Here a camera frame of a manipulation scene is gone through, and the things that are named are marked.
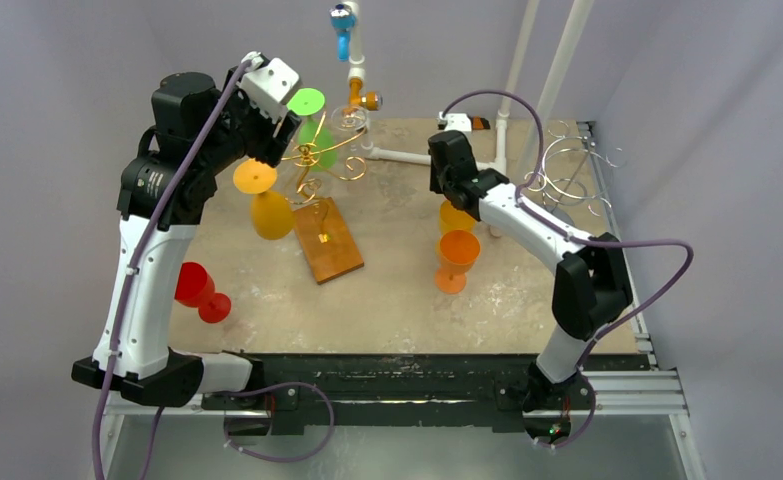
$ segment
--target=blue valve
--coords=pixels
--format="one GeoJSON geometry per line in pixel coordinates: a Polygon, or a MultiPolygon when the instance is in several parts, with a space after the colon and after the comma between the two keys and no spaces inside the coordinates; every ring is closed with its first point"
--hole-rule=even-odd
{"type": "Polygon", "coordinates": [[[338,35],[338,60],[346,62],[350,58],[350,31],[356,26],[356,16],[349,5],[339,3],[329,10],[329,18],[338,35]]]}

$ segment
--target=wooden block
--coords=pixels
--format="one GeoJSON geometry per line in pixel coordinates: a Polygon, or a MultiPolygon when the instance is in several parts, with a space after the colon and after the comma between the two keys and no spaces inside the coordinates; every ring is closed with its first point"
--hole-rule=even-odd
{"type": "Polygon", "coordinates": [[[318,285],[364,266],[362,254],[331,198],[300,208],[294,217],[294,232],[318,285]]]}

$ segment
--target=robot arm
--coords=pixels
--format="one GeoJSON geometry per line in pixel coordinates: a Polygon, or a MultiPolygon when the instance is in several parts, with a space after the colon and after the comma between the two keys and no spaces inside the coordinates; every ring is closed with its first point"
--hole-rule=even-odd
{"type": "MultiPolygon", "coordinates": [[[[555,276],[552,310],[557,326],[528,372],[524,410],[533,410],[573,382],[578,362],[594,334],[632,303],[623,251],[571,242],[521,210],[518,201],[561,223],[529,199],[516,200],[516,186],[506,176],[493,169],[478,171],[463,133],[444,131],[432,136],[429,153],[431,191],[443,194],[456,209],[508,234],[555,276]]],[[[564,228],[572,237],[593,238],[570,225],[564,228]]],[[[608,233],[597,240],[617,241],[608,233]]]]}
{"type": "Polygon", "coordinates": [[[185,354],[167,346],[179,270],[205,202],[217,190],[215,175],[244,156],[275,167],[300,125],[299,117],[285,108],[300,87],[299,75],[278,58],[269,60],[253,52],[244,60],[250,61],[250,68],[239,88],[168,199],[158,228],[140,247],[144,253],[139,268],[131,272],[120,343],[117,352],[111,352],[113,320],[129,258],[220,97],[214,81],[201,73],[171,75],[153,93],[156,124],[144,133],[137,158],[121,175],[120,259],[108,320],[92,356],[73,365],[75,381],[100,388],[108,359],[116,353],[111,389],[141,405],[179,407],[196,393],[240,391],[251,382],[250,359],[231,353],[185,354]],[[157,151],[150,150],[153,139],[157,151]]]}

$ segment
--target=red cup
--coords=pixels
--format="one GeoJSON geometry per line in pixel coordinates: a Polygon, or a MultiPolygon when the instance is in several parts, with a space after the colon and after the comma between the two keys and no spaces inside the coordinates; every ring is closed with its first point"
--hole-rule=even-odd
{"type": "Polygon", "coordinates": [[[232,301],[222,293],[215,293],[211,300],[200,305],[197,313],[200,319],[206,323],[218,323],[223,321],[232,310],[232,301]]]}
{"type": "Polygon", "coordinates": [[[173,298],[186,307],[199,308],[214,298],[214,280],[199,263],[185,262],[173,298]]]}

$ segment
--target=yellow cup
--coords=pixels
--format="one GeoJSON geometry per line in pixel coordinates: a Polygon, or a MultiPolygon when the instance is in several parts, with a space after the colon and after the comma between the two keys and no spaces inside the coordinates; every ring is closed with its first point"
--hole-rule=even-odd
{"type": "Polygon", "coordinates": [[[438,210],[438,229],[441,235],[445,235],[453,230],[464,230],[470,232],[476,225],[476,219],[467,213],[456,210],[449,200],[444,200],[441,208],[438,210]]]}

